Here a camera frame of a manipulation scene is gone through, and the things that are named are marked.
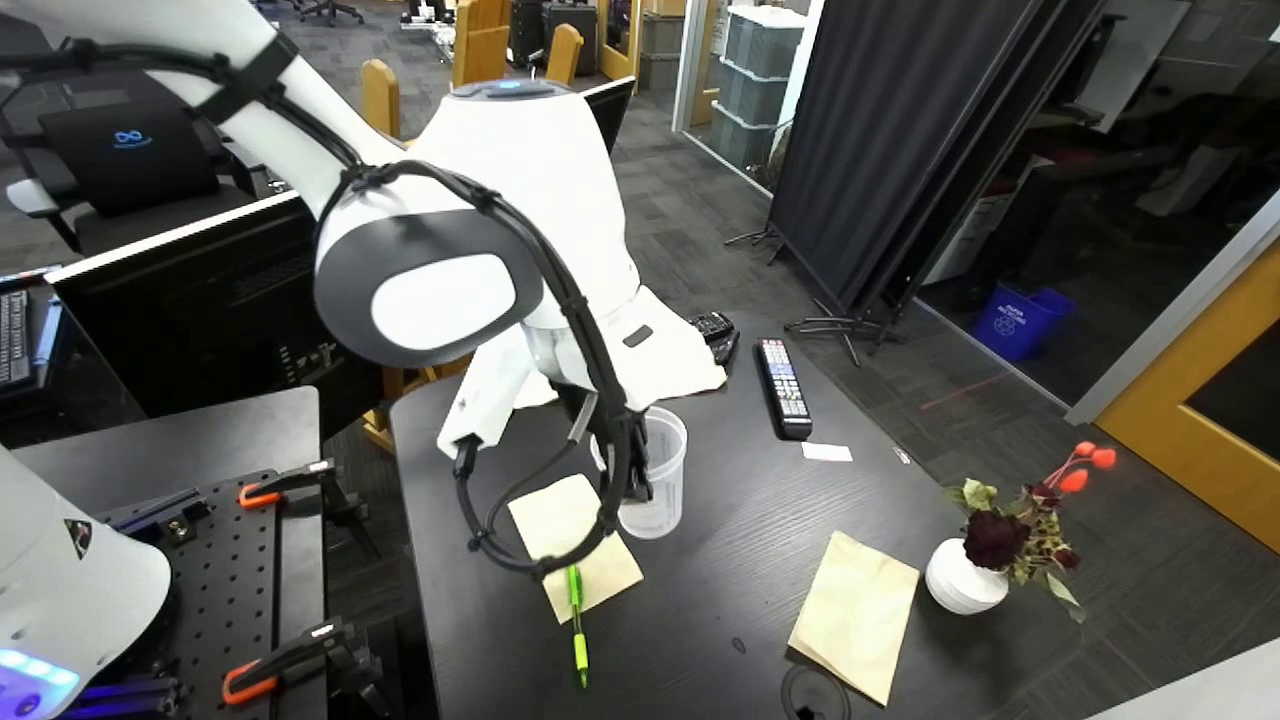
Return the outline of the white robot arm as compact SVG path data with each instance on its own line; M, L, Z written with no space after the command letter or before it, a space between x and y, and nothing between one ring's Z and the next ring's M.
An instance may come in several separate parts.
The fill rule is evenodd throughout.
M66 66L131 66L264 161L314 213L314 304L386 370L456 359L435 453L470 480L531 388L561 396L598 472L589 520L552 547L470 545L528 575L566 627L599 604L592 557L653 494L646 412L711 392L726 370L646 280L586 95L549 82L448 93L420 135L387 142L249 0L0 0Z

